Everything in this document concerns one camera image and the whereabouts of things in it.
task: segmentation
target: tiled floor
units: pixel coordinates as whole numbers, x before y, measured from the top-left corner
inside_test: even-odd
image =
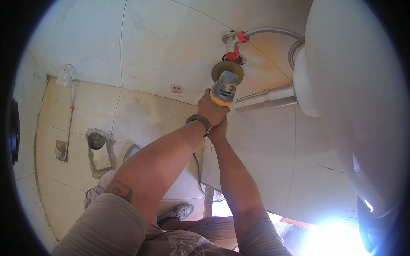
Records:
[[[146,146],[184,125],[196,106],[129,89],[75,82],[75,102],[68,163],[55,157],[56,140],[65,141],[71,91],[50,78],[41,106],[36,137],[36,167],[41,199],[51,228],[60,240],[84,212],[84,192],[95,186],[88,158],[86,132],[97,128],[111,134],[118,169],[131,145]],[[202,166],[203,141],[195,149]],[[190,158],[174,185],[165,194],[157,214],[189,202],[195,211],[186,220],[203,215],[204,195],[198,186],[198,167]]]

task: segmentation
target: power cord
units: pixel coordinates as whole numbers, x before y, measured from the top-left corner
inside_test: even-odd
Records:
[[[201,168],[199,168],[199,162],[198,162],[198,159],[196,158],[195,152],[193,152],[192,155],[194,156],[195,161],[196,161],[196,165],[198,166],[198,186],[199,186],[199,189],[201,189],[202,193],[203,193],[209,200],[211,200],[212,202],[219,203],[219,202],[222,202],[223,200],[225,200],[225,198],[222,199],[222,200],[219,200],[219,201],[213,200],[213,199],[211,199],[207,194],[205,194],[205,192],[204,192],[204,190],[202,189],[202,186],[201,186],[201,172],[202,172],[202,171],[201,171]]]

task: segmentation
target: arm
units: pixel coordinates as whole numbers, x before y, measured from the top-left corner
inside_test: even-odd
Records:
[[[199,100],[197,114],[215,126],[229,108],[214,103],[209,90]],[[119,168],[105,192],[130,202],[150,225],[161,198],[181,174],[205,132],[200,121],[192,121],[155,140]]]
[[[269,219],[255,181],[226,139],[226,116],[208,135],[218,157],[223,195],[232,211],[240,244],[244,232],[255,222]]]

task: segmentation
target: sneaker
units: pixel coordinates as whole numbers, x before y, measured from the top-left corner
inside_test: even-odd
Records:
[[[123,163],[125,163],[125,161],[127,161],[133,154],[137,153],[137,152],[140,151],[140,150],[141,150],[141,148],[138,147],[137,145],[131,146],[131,147],[127,150],[127,152],[125,153]]]
[[[194,206],[192,204],[180,204],[180,205],[175,206],[175,208],[172,209],[169,213],[158,216],[157,222],[160,222],[161,220],[165,218],[183,220],[186,217],[190,216],[193,211],[194,211]]]

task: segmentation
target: watch strap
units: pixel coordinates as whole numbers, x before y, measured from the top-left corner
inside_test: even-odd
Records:
[[[187,121],[185,122],[185,124],[187,124],[187,123],[189,123],[189,122],[192,122],[192,121],[194,121],[194,120],[198,120],[198,121],[200,121],[201,123],[204,124],[205,129],[206,129],[206,133],[205,133],[204,137],[206,137],[206,136],[208,135],[209,131],[210,131],[211,128],[212,128],[212,126],[211,126],[211,124],[209,123],[208,119],[206,119],[205,117],[200,116],[200,115],[191,115],[190,117],[188,117],[188,119],[187,119]]]

